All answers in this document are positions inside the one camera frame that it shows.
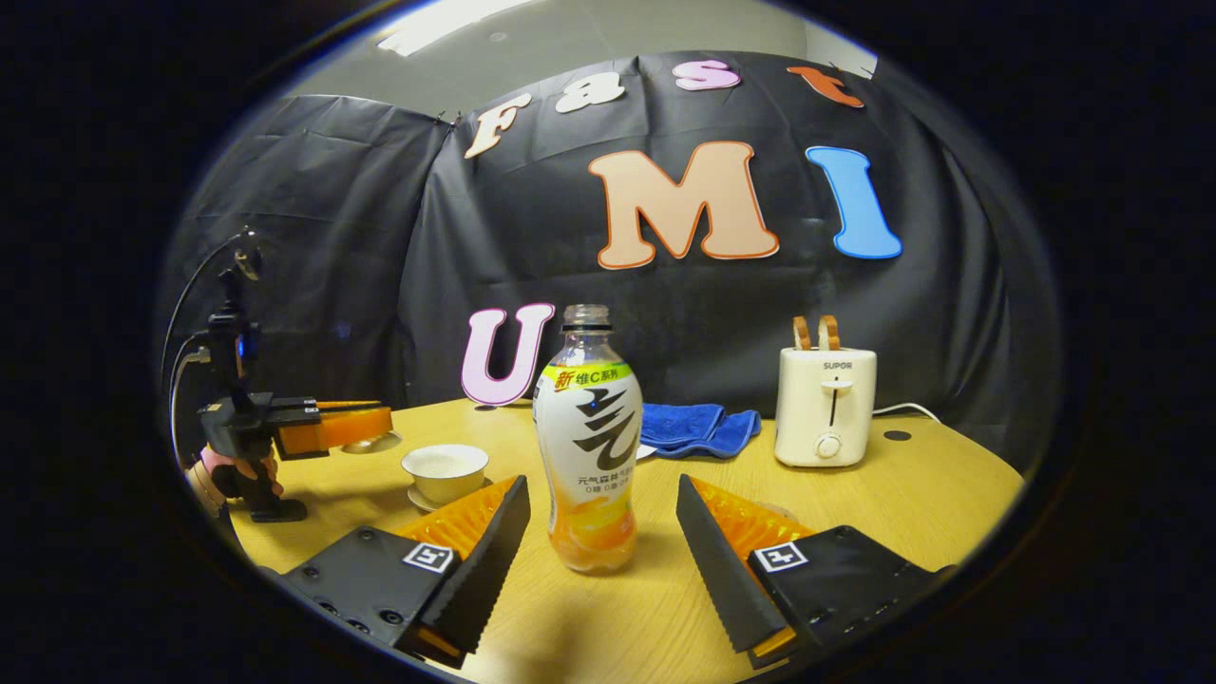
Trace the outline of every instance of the blue towel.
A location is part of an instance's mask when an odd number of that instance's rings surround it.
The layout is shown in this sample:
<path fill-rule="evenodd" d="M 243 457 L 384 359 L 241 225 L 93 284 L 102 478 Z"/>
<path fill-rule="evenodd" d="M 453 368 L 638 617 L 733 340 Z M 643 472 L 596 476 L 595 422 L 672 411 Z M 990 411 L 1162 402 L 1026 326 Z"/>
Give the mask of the blue towel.
<path fill-rule="evenodd" d="M 642 443 L 660 449 L 709 439 L 726 409 L 717 404 L 642 404 Z"/>
<path fill-rule="evenodd" d="M 760 433 L 760 414 L 753 410 L 722 416 L 716 404 L 669 407 L 646 404 L 642 410 L 642 443 L 657 447 L 655 456 L 682 459 L 709 453 L 732 459 Z"/>

